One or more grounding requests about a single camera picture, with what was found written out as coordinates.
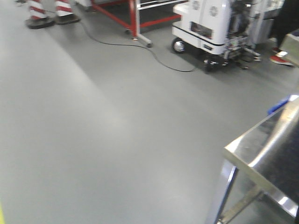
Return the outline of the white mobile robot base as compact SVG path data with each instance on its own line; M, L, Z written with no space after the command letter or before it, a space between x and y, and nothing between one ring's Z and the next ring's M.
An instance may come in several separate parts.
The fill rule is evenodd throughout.
M249 46L254 5L253 0L189 0L175 5L173 12L181 18L172 24L173 51L180 54L187 44L194 46L206 54L206 72L230 62L246 70L240 62L243 54L261 61Z

